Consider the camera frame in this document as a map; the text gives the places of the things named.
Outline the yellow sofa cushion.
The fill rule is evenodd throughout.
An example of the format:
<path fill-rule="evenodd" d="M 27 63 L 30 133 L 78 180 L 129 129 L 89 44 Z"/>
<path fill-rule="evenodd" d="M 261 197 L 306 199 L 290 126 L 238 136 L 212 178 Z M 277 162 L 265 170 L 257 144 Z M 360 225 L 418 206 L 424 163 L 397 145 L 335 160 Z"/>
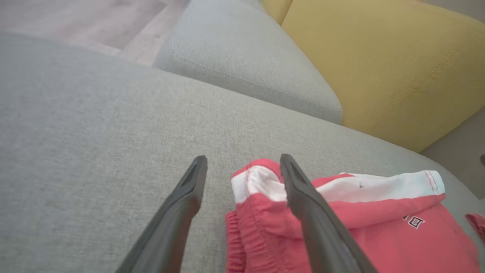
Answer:
<path fill-rule="evenodd" d="M 262 0 L 263 7 L 267 14 L 280 26 L 282 25 L 292 3 L 293 0 Z"/>
<path fill-rule="evenodd" d="M 293 0 L 283 29 L 343 126 L 414 152 L 485 107 L 485 24 L 418 0 Z"/>

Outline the red basketball jersey white trim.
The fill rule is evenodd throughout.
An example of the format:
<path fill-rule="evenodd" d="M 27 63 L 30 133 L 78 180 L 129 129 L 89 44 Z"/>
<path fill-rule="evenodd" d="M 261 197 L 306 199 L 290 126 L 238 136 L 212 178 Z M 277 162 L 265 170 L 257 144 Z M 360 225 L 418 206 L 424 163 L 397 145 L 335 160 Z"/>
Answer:
<path fill-rule="evenodd" d="M 465 217 L 485 244 L 485 217 L 478 213 L 466 214 Z"/>

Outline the red basketball shorts white stripe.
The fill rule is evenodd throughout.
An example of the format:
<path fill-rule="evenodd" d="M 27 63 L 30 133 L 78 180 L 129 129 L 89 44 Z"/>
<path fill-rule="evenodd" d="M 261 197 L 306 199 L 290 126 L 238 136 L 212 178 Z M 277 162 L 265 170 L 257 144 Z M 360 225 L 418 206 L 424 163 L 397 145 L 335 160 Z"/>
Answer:
<path fill-rule="evenodd" d="M 311 273 L 300 222 L 286 205 L 280 164 L 258 159 L 233 174 L 225 216 L 227 273 Z M 478 249 L 441 204 L 437 171 L 312 181 L 379 273 L 481 273 Z"/>

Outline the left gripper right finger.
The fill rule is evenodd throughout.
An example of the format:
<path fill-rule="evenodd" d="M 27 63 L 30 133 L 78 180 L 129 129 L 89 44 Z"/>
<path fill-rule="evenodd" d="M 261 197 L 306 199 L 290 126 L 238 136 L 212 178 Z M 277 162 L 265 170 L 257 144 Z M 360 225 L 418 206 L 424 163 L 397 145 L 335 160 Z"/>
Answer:
<path fill-rule="evenodd" d="M 378 273 L 290 154 L 280 157 L 288 208 L 298 218 L 312 273 Z"/>

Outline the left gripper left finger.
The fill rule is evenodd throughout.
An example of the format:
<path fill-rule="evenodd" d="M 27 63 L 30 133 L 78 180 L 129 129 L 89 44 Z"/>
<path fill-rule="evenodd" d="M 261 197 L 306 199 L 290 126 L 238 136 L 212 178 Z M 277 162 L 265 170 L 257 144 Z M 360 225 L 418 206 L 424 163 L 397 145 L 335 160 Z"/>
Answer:
<path fill-rule="evenodd" d="M 196 157 L 115 273 L 180 273 L 189 228 L 202 204 L 207 157 Z"/>

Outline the small grey sofa cushion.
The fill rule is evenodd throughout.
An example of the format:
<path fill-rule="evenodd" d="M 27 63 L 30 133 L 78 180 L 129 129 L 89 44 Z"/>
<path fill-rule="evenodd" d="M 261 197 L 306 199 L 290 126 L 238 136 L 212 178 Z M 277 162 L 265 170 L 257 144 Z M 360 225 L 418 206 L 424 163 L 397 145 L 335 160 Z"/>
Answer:
<path fill-rule="evenodd" d="M 334 91 L 261 0 L 189 0 L 153 67 L 342 123 Z"/>

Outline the large grey sofa seat cushion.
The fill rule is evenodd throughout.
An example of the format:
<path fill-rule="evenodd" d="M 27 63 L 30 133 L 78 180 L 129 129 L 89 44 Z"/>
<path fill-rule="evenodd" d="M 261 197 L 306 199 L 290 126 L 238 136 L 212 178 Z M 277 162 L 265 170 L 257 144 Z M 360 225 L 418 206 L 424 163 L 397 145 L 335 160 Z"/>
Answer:
<path fill-rule="evenodd" d="M 181 273 L 223 273 L 232 174 L 291 154 L 310 179 L 435 170 L 443 205 L 485 205 L 440 164 L 379 138 L 118 57 L 0 33 L 0 273 L 115 273 L 199 155 L 208 159 Z"/>

